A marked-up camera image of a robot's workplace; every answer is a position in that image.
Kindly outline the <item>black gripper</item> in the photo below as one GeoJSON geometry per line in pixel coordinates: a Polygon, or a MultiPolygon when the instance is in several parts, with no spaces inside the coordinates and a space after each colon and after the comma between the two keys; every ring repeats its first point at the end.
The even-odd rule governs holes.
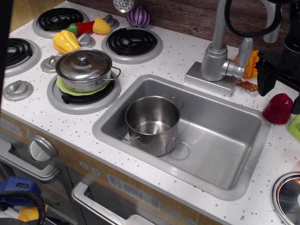
{"type": "MultiPolygon", "coordinates": [[[[256,63],[258,93],[265,96],[276,81],[300,91],[300,53],[285,49],[282,53],[260,50],[256,63]]],[[[294,100],[291,114],[300,114],[300,95],[294,100]]]]}

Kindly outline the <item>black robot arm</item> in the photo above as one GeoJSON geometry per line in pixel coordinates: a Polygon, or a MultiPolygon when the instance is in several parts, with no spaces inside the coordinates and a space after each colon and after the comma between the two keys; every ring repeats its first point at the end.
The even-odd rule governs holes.
{"type": "Polygon", "coordinates": [[[290,28],[284,38],[282,53],[261,50],[256,63],[258,93],[265,96],[275,87],[276,81],[300,91],[300,2],[298,0],[272,0],[276,10],[289,5],[290,28]]]}

